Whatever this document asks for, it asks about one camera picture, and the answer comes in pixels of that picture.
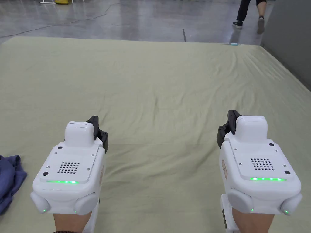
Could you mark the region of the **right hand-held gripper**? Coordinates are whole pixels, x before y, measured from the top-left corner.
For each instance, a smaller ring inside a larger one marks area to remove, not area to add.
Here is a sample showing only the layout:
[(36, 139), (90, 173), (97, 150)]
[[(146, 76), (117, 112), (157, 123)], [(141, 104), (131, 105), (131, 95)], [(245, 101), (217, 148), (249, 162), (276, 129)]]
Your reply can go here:
[(218, 127), (220, 198), (226, 231), (238, 231), (232, 209), (242, 213), (292, 215), (302, 199), (301, 181), (277, 143), (267, 137), (263, 116), (229, 110)]

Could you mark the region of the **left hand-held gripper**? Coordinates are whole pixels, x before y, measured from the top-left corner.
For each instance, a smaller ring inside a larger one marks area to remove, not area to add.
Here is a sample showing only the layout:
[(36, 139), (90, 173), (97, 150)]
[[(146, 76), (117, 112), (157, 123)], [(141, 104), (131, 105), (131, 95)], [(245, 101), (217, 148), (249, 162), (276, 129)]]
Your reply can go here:
[(54, 148), (32, 183), (30, 197), (41, 214), (91, 213), (84, 233), (93, 233), (100, 204), (108, 150), (108, 133), (99, 117), (71, 121), (65, 138)]

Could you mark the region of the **person's left hand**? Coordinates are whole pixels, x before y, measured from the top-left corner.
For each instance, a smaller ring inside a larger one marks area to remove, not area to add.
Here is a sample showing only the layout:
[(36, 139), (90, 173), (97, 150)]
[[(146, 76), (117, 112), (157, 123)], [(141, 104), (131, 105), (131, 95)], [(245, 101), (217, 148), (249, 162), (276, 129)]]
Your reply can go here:
[(86, 215), (54, 213), (56, 233), (82, 233), (91, 213)]

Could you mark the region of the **person's right hand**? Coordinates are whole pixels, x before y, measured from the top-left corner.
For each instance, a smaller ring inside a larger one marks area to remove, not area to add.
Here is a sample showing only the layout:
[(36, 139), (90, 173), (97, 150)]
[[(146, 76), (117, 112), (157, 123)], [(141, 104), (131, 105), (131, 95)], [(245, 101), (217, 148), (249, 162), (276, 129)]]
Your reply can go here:
[(233, 219), (241, 233), (268, 233), (274, 215), (263, 213), (242, 213), (232, 209)]

